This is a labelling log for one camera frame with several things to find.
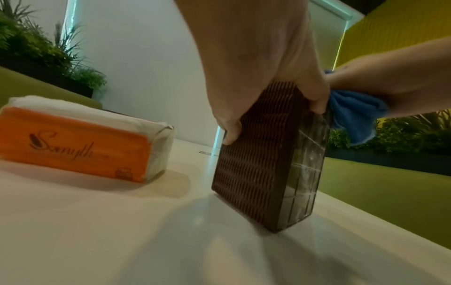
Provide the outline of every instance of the green plant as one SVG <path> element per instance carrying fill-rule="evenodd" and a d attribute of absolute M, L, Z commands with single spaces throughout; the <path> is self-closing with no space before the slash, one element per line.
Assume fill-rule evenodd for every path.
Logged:
<path fill-rule="evenodd" d="M 76 80 L 94 90 L 106 84 L 105 76 L 86 66 L 80 56 L 81 42 L 75 42 L 80 25 L 64 31 L 56 24 L 54 40 L 50 41 L 41 27 L 28 16 L 34 11 L 22 2 L 12 7 L 9 0 L 0 0 L 0 49 L 45 66 L 56 73 Z"/>
<path fill-rule="evenodd" d="M 445 110 L 387 119 L 377 124 L 372 140 L 359 146 L 349 146 L 345 132 L 331 131 L 327 147 L 372 153 L 451 155 L 451 113 Z"/>

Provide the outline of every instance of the table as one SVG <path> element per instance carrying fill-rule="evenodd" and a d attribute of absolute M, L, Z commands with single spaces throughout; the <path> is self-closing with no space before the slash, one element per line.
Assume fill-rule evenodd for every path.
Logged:
<path fill-rule="evenodd" d="M 0 162 L 0 284 L 451 284 L 450 250 L 322 193 L 270 234 L 210 190 L 200 151 L 176 140 L 147 185 Z"/>

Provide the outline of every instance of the blue cloth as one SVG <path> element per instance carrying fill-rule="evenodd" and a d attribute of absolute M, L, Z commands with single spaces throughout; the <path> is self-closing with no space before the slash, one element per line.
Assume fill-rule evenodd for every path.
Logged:
<path fill-rule="evenodd" d="M 346 130 L 350 145 L 366 143 L 376 135 L 376 119 L 385 117 L 389 108 L 382 99 L 364 93 L 332 90 L 329 106 L 332 128 Z"/>

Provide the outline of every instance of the white wall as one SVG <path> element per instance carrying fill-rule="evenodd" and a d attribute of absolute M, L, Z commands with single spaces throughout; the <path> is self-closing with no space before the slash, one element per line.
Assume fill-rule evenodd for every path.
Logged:
<path fill-rule="evenodd" d="M 321 64 L 332 68 L 346 20 L 314 3 L 310 13 Z M 107 76 L 105 109 L 169 122 L 178 138 L 213 146 L 201 62 L 172 0 L 77 0 L 76 22 L 86 56 Z"/>
<path fill-rule="evenodd" d="M 14 5 L 17 2 L 18 0 L 11 1 Z M 31 19 L 50 37 L 53 37 L 55 24 L 64 21 L 67 0 L 22 0 L 22 4 L 31 5 L 30 10 L 36 10 Z"/>

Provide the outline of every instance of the brown box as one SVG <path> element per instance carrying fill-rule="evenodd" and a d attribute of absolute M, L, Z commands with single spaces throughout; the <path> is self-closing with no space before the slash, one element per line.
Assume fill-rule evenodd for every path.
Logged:
<path fill-rule="evenodd" d="M 329 136 L 292 83 L 273 82 L 242 117 L 240 138 L 222 146 L 212 189 L 277 232 L 310 216 Z"/>

